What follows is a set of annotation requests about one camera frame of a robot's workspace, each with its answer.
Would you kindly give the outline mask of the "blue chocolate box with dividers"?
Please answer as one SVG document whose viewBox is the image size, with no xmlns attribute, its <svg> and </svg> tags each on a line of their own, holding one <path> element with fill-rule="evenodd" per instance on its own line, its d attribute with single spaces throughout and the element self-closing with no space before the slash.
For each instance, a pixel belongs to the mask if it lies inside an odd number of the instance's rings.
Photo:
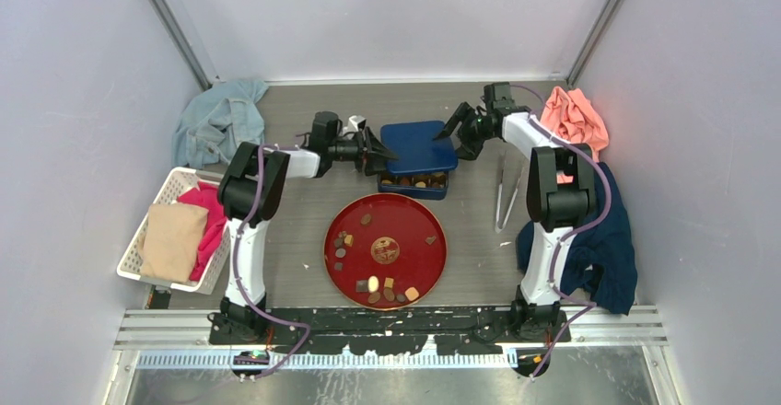
<svg viewBox="0 0 781 405">
<path fill-rule="evenodd" d="M 378 177 L 378 191 L 404 195 L 417 200 L 444 200 L 449 188 L 449 173 L 444 171 L 418 175 L 391 175 Z"/>
</svg>

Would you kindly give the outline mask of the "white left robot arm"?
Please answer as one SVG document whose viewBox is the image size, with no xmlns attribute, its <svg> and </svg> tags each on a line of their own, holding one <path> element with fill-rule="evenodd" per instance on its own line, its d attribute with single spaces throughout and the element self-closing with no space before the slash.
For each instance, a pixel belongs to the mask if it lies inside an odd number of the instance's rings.
<svg viewBox="0 0 781 405">
<path fill-rule="evenodd" d="M 247 343 L 262 340 L 274 322 L 265 310 L 263 265 L 267 232 L 286 182 L 321 178 L 336 162 L 351 162 L 356 171 L 374 176 L 397 159 L 359 115 L 342 121 L 334 112 L 320 111 L 301 137 L 302 145 L 293 147 L 241 143 L 218 186 L 231 276 L 215 319 Z"/>
</svg>

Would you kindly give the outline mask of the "metal tongs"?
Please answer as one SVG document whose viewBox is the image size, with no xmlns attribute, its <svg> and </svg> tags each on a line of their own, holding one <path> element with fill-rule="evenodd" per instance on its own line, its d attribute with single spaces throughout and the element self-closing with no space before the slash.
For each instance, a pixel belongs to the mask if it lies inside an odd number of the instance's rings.
<svg viewBox="0 0 781 405">
<path fill-rule="evenodd" d="M 507 226 L 524 179 L 523 160 L 502 151 L 498 155 L 495 186 L 494 230 L 501 233 Z"/>
</svg>

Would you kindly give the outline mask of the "red round tray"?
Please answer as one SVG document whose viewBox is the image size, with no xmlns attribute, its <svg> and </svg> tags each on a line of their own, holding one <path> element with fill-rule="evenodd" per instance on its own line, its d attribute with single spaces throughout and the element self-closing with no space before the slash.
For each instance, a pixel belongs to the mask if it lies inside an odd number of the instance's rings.
<svg viewBox="0 0 781 405">
<path fill-rule="evenodd" d="M 360 224 L 372 216 L 367 226 Z M 354 244 L 344 244 L 346 235 Z M 345 249 L 342 259 L 334 256 Z M 378 311 L 418 304 L 441 279 L 449 254 L 445 230 L 421 202 L 395 193 L 374 193 L 348 203 L 333 218 L 323 241 L 323 262 L 336 289 L 350 302 Z M 379 278 L 370 293 L 367 279 Z M 409 302 L 404 291 L 415 287 L 420 297 Z"/>
</svg>

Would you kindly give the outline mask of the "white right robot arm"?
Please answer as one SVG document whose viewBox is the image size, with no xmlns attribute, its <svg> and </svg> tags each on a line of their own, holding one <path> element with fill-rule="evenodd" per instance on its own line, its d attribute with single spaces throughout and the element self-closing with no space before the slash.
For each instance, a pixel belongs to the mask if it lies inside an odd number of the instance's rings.
<svg viewBox="0 0 781 405">
<path fill-rule="evenodd" d="M 483 104 L 462 102 L 438 138 L 456 136 L 459 159 L 476 159 L 498 138 L 529 161 L 526 206 L 533 223 L 530 259 L 511 304 L 510 324 L 523 341 L 534 341 L 559 324 L 566 255 L 597 208 L 594 175 L 599 167 L 587 145 L 572 145 L 543 127 L 530 108 L 518 105 L 507 82 L 484 87 Z"/>
</svg>

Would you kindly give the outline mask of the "blue box lid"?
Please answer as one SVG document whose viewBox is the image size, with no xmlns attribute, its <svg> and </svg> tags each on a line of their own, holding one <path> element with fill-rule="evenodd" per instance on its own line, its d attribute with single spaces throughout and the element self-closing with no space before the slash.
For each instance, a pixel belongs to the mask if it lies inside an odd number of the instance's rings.
<svg viewBox="0 0 781 405">
<path fill-rule="evenodd" d="M 406 176 L 455 169 L 459 160 L 451 139 L 435 139 L 444 127 L 443 121 L 384 125 L 380 129 L 380 141 L 397 156 L 396 160 L 387 161 L 387 171 Z"/>
</svg>

